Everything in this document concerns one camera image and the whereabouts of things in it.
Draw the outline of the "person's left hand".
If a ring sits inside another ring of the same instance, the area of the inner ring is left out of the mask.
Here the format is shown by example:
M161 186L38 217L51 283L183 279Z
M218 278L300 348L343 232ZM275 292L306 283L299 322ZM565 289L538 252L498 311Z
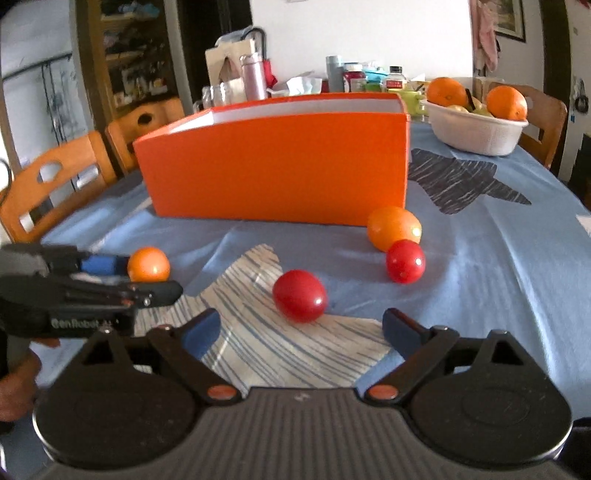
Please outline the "person's left hand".
M30 413L37 393L36 378L41 371L39 357L28 349L18 367L0 383L0 420L15 422Z

